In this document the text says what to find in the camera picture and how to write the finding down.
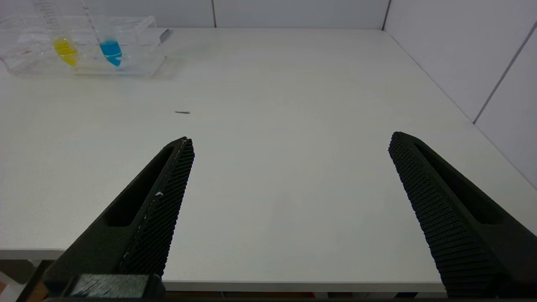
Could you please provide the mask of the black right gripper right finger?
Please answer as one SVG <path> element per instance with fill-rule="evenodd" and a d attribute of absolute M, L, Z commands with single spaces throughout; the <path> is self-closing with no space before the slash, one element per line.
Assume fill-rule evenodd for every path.
<path fill-rule="evenodd" d="M 537 238 L 415 136 L 388 153 L 449 298 L 535 298 Z"/>

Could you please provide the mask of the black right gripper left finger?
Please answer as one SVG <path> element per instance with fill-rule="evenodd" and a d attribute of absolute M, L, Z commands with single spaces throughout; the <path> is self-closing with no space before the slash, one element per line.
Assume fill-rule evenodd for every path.
<path fill-rule="evenodd" d="M 187 137 L 166 145 L 44 273 L 49 295 L 82 274 L 162 276 L 194 158 Z"/>

